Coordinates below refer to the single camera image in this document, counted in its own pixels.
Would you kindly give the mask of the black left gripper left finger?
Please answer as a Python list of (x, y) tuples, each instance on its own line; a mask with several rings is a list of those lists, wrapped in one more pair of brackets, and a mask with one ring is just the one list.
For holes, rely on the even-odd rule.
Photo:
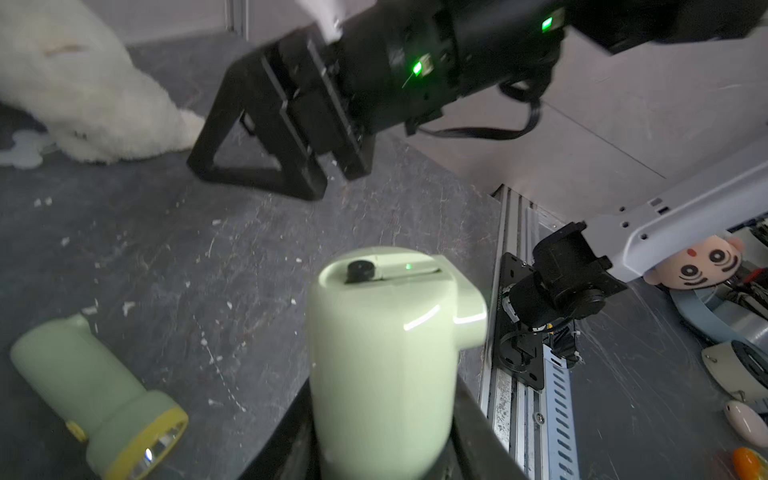
[(239, 480), (318, 478), (310, 381), (306, 380), (274, 432)]

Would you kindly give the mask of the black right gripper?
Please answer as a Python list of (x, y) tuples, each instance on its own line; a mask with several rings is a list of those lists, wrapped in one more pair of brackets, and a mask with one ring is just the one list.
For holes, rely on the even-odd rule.
[[(455, 2), (377, 1), (349, 18), (342, 10), (314, 1), (312, 26), (230, 65), (187, 160), (199, 179), (317, 201), (327, 178), (316, 156), (331, 155), (348, 180), (366, 177), (369, 135), (400, 124), (414, 133), (455, 101)], [(224, 158), (232, 132), (255, 159)]]

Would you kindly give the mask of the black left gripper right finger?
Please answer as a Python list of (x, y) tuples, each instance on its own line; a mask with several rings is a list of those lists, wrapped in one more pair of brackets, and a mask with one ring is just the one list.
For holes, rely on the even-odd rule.
[(462, 479), (527, 479), (460, 376), (456, 381), (450, 440)]

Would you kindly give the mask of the green flashlight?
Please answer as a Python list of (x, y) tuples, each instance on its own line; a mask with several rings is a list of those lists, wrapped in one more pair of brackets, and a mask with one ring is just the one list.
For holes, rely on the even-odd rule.
[(10, 359), (32, 389), (87, 445), (102, 479), (143, 479), (184, 434), (188, 414), (167, 394), (148, 390), (76, 314), (22, 335)]
[(306, 315), (310, 389), (326, 479), (419, 479), (448, 441), (463, 350), (488, 308), (446, 257), (398, 247), (341, 255)]

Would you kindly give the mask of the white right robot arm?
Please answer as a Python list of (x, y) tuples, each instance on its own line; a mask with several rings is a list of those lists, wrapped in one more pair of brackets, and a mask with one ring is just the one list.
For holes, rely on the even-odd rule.
[(369, 175), (403, 129), (480, 183), (572, 184), (565, 213), (703, 163), (767, 111), (763, 1), (379, 1), (227, 70), (188, 163), (201, 179), (321, 199), (319, 157)]

